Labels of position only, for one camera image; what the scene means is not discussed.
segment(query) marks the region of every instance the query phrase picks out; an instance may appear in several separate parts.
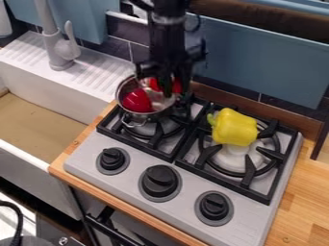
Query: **tile backsplash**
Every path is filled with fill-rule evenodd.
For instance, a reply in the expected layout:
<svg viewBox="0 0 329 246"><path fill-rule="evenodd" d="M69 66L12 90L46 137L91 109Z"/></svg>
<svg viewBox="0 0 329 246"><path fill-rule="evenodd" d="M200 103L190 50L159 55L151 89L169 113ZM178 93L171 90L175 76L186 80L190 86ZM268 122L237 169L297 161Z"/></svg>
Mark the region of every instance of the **tile backsplash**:
<svg viewBox="0 0 329 246"><path fill-rule="evenodd" d="M107 16L107 23L108 38L103 44L98 45L87 42L85 40L78 40L78 42L87 48L94 49L108 55L116 56L130 62L142 62L148 58L149 36L146 25L113 16ZM34 25L27 25L27 27L35 32L41 31L40 27ZM198 74L195 74L193 79L196 82L205 84L207 86L212 86L230 93L238 94L239 96L248 98L250 100L302 114L319 121L324 121L325 115L329 113L329 89L324 94L317 109L313 110L256 92L251 89L223 83L221 81L206 78Z"/></svg>

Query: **pot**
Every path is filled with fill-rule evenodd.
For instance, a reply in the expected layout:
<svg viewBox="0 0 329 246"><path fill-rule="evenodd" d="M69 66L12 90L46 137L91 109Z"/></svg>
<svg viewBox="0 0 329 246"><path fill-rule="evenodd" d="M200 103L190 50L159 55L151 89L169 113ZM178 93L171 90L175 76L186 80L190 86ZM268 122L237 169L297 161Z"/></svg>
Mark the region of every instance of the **pot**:
<svg viewBox="0 0 329 246"><path fill-rule="evenodd" d="M152 101L152 106L155 109L155 111L136 112L136 111L130 111L125 107L123 107L122 101L125 98L125 96L127 96L128 93L132 92L134 89L138 87L142 87L146 91L146 93L148 93ZM157 121L160 117L164 117L172 114L173 105L176 102L177 95L172 94L170 98L163 97L164 100L161 100L159 93L161 92L152 91L149 87L147 87L147 84L144 82L144 80L139 81L136 79L134 75L122 81L118 85L115 92L116 102L123 109L121 122L129 128L135 128L135 127L143 126L147 122Z"/></svg>

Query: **burner grate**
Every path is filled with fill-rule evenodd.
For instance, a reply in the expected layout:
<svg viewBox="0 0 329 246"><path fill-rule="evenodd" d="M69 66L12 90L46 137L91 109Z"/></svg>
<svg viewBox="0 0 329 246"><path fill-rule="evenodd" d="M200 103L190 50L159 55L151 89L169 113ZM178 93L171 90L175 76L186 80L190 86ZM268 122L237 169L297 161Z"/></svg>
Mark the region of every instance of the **burner grate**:
<svg viewBox="0 0 329 246"><path fill-rule="evenodd" d="M207 113L214 113L215 111L220 111L223 108L224 107L219 105L212 105ZM297 137L297 131L282 126L277 120L268 121L259 117L258 119L267 124L267 127L259 125L260 132L258 134L258 139L270 137L274 145L274 150L263 147L256 148L259 153L269 159L269 163L259 170L257 170L249 155L244 156L245 172L234 172L227 170L215 163L213 156L218 153L223 146L221 144L217 144L210 147L204 147L205 137L209 137L212 134L211 127L206 121L206 116L201 120L199 126L193 131L187 140L187 143L177 157L175 164L194 173L195 175L230 188L237 193L260 203L269 205L276 186L278 185L284 171L287 158L290 155L292 146ZM291 135L291 141L285 154L281 153L280 140L276 135L277 131ZM186 155L194 143L197 143L197 149L200 154L196 161L192 162L186 159ZM268 193L263 194L251 187L254 179L262 178L262 175L265 176L266 173L270 172L270 170L274 168L276 169L276 174L270 185Z"/></svg>
<svg viewBox="0 0 329 246"><path fill-rule="evenodd" d="M201 105L200 112L193 119L191 119L190 108L190 105L192 104ZM159 159L173 162L192 131L195 123L201 119L208 106L208 102L191 96L188 103L176 105L176 113L167 117L168 120L173 121L177 126L166 133L163 124L159 120L154 122L156 127L153 135L142 134L132 128L126 127L120 119L123 110L119 106L116 106L115 109L98 124L97 132L128 144ZM108 125L113 121L116 122L109 128ZM178 137L179 139L174 143L174 147L169 153L165 152L163 143L174 137Z"/></svg>

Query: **stove knob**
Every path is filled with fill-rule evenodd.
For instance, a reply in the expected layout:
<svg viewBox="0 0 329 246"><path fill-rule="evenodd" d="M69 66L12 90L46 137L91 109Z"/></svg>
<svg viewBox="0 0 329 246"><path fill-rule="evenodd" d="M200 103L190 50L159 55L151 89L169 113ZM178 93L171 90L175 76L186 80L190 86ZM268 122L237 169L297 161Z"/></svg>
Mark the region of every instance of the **stove knob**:
<svg viewBox="0 0 329 246"><path fill-rule="evenodd" d="M166 165L152 166L146 169L141 187L151 197L162 198L172 194L178 188L177 174Z"/></svg>
<svg viewBox="0 0 329 246"><path fill-rule="evenodd" d="M125 157L119 149L110 148L104 149L100 164L105 170L116 170L120 168L125 162Z"/></svg>
<svg viewBox="0 0 329 246"><path fill-rule="evenodd" d="M211 193L201 200L200 211L207 219L218 221L227 216L229 205L225 197L217 193Z"/></svg>

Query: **faucet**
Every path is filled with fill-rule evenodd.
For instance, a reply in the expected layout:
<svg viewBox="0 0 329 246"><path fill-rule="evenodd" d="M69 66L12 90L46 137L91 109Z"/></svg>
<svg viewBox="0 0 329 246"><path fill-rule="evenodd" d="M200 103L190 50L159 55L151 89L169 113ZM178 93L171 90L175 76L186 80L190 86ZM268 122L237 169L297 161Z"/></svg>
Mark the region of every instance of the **faucet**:
<svg viewBox="0 0 329 246"><path fill-rule="evenodd" d="M48 0L35 0L38 16L43 26L43 42L49 57L49 65L56 71L71 67L74 59L80 57L81 50L74 38L72 22L67 20L64 30L68 40L63 38L51 13Z"/></svg>

